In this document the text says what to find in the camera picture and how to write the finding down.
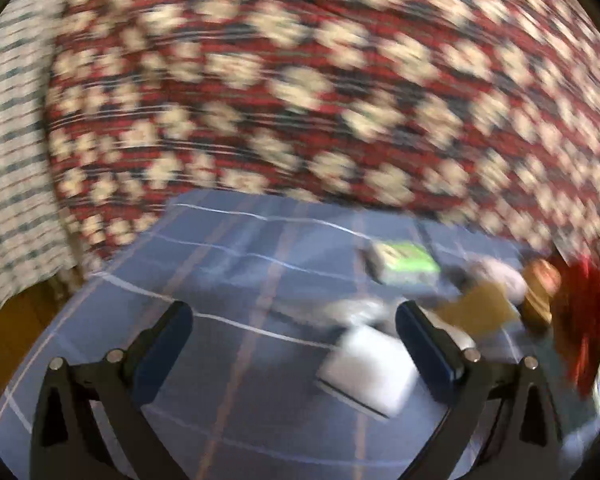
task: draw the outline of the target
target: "floral fabric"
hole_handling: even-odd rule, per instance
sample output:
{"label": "floral fabric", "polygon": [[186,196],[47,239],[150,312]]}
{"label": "floral fabric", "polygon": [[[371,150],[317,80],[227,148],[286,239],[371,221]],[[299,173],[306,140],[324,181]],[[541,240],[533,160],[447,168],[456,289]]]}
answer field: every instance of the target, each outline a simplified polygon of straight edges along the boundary
{"label": "floral fabric", "polygon": [[600,234],[600,35],[576,0],[68,0],[47,99],[101,256],[191,187]]}

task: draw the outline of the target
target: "metal pin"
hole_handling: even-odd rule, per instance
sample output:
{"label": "metal pin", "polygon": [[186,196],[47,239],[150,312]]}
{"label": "metal pin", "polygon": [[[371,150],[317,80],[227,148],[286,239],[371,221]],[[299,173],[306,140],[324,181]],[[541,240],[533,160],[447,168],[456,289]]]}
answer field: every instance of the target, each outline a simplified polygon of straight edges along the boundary
{"label": "metal pin", "polygon": [[107,353],[107,361],[112,364],[119,363],[124,356],[125,353],[120,348],[114,348]]}
{"label": "metal pin", "polygon": [[62,368],[63,364],[64,359],[62,359],[61,357],[54,357],[53,359],[51,359],[51,361],[49,361],[49,369],[59,370],[60,368]]}
{"label": "metal pin", "polygon": [[536,359],[535,357],[528,355],[524,358],[523,360],[525,366],[527,368],[529,368],[530,370],[535,370],[536,368],[538,368],[538,359]]}
{"label": "metal pin", "polygon": [[478,352],[475,348],[467,348],[464,352],[462,352],[462,355],[464,355],[464,358],[467,361],[472,363],[477,363],[482,357],[480,352]]}

